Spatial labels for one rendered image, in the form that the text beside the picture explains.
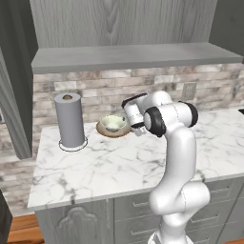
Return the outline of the grey paper towel roll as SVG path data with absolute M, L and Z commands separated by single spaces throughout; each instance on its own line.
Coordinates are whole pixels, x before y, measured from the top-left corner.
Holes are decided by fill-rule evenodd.
M 81 96 L 75 92 L 65 92 L 54 97 L 57 121 L 62 145 L 77 148 L 85 142 Z

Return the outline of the grey carved base cabinet door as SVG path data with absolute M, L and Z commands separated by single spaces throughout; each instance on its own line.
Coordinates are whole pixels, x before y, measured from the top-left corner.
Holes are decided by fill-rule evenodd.
M 112 200 L 72 204 L 35 214 L 46 244 L 114 244 Z

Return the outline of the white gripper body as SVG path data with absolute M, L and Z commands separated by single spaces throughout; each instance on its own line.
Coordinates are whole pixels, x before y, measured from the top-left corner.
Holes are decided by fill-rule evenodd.
M 147 130 L 146 130 L 145 127 L 141 127 L 141 128 L 133 129 L 132 131 L 135 133 L 136 136 L 141 136 L 141 135 L 147 133 Z

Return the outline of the grey wall outlet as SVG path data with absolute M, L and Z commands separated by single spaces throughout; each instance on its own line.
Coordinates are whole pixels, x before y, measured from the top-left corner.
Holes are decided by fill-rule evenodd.
M 196 91 L 195 83 L 186 83 L 183 87 L 182 98 L 184 100 L 193 100 Z

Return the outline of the pale green small bowl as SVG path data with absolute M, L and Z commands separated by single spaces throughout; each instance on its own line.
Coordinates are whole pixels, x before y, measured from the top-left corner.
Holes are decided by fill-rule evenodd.
M 105 132 L 118 132 L 126 127 L 127 122 L 120 114 L 108 114 L 100 119 L 100 124 Z

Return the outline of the brown large bowl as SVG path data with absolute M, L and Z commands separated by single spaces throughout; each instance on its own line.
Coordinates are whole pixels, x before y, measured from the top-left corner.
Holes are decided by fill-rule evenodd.
M 125 126 L 124 128 L 120 129 L 118 132 L 109 132 L 105 127 L 102 126 L 100 122 L 98 122 L 96 124 L 96 130 L 98 133 L 100 133 L 103 136 L 116 138 L 116 137 L 125 136 L 131 131 L 131 128 L 129 126 Z

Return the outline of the grey drawer front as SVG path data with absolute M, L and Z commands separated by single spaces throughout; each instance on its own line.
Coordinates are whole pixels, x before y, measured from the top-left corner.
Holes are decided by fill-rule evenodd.
M 216 203 L 236 199 L 242 184 L 242 177 L 208 182 L 207 186 L 211 193 L 211 202 Z
M 147 215 L 132 219 L 120 220 L 114 223 L 114 242 L 115 244 L 132 244 L 134 242 L 147 241 L 157 230 L 160 217 Z M 132 236 L 131 231 L 138 232 L 152 230 L 150 233 Z
M 114 200 L 114 220 L 120 221 L 153 214 L 149 204 L 149 195 L 149 193 L 140 193 L 116 197 Z
M 186 231 L 199 230 L 202 228 L 224 224 L 233 206 L 234 200 L 211 203 L 205 206 L 192 217 L 192 220 L 211 217 L 215 216 L 216 214 L 218 215 L 218 218 L 212 221 L 206 221 L 196 224 L 193 224 L 191 220 L 189 220 L 186 227 Z
M 212 226 L 187 232 L 187 236 L 193 244 L 216 244 L 223 228 L 223 225 Z

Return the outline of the grey wooden upper cabinet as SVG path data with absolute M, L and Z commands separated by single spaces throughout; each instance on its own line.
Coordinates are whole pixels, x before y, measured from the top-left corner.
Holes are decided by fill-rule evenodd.
M 212 39 L 218 0 L 30 0 L 34 73 L 240 63 Z

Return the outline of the grey open cabinet door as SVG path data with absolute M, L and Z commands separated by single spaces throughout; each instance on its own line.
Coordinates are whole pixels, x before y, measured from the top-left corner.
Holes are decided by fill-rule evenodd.
M 28 141 L 18 110 L 10 77 L 2 50 L 0 49 L 0 108 L 4 116 L 11 143 L 19 159 L 32 157 L 32 144 Z

